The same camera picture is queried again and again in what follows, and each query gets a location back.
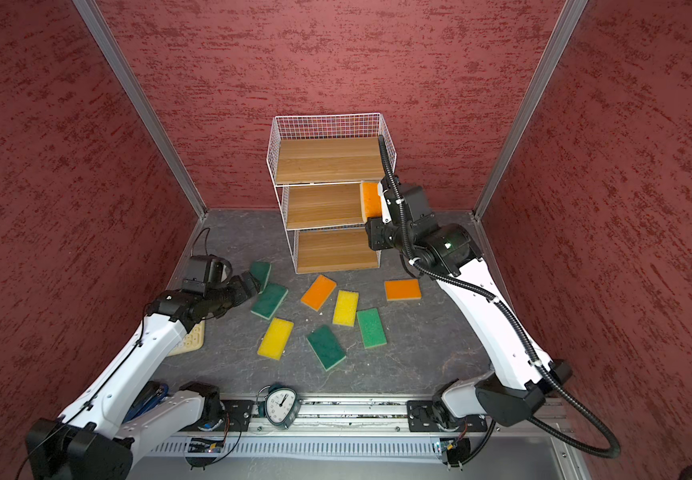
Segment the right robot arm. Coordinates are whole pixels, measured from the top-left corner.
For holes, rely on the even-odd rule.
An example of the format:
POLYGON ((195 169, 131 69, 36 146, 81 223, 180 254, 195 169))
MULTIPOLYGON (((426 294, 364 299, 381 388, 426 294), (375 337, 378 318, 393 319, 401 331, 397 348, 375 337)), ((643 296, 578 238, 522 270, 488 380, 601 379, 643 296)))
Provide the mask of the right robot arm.
POLYGON ((403 203, 384 182, 360 186, 361 210, 372 250, 402 250, 404 229, 411 241, 408 262, 454 301, 472 327, 491 362, 486 374, 455 380, 434 397, 436 421, 446 425, 469 415, 487 415, 503 426, 525 421, 545 404, 552 392, 538 369, 544 367, 559 384, 571 376, 570 367, 551 357, 530 337, 520 334, 519 320, 494 283, 482 250, 461 225, 438 223, 423 189, 399 188, 403 203))

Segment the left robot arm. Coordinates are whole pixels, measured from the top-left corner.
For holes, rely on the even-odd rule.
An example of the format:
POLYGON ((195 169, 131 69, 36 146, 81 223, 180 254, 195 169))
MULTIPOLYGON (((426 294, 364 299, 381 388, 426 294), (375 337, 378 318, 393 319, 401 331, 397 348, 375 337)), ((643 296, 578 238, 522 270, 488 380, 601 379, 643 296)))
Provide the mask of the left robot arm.
POLYGON ((190 382, 131 419, 131 407, 170 352, 199 324, 219 319, 261 291, 249 272, 185 282, 147 305, 141 325, 92 385, 54 420, 28 432, 23 466, 36 479, 124 479, 171 435, 197 426, 225 436, 231 417, 217 387, 190 382))

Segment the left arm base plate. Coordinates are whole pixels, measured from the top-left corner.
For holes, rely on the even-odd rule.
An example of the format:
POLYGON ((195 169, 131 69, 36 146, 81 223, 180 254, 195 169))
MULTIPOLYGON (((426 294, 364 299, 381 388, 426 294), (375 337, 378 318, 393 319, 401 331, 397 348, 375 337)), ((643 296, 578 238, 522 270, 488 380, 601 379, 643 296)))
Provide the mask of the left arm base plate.
POLYGON ((255 402, 252 400, 207 400, 196 426, 204 432, 245 432, 253 417, 254 408, 255 402))

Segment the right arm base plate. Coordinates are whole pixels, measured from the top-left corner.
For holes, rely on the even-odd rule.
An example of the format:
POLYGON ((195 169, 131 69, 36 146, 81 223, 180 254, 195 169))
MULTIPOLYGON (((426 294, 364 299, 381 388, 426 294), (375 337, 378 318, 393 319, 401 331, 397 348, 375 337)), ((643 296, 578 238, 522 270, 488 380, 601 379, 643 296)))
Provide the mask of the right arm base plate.
POLYGON ((478 415, 455 417, 441 401, 410 400, 406 403, 411 432, 485 432, 487 421, 478 415))

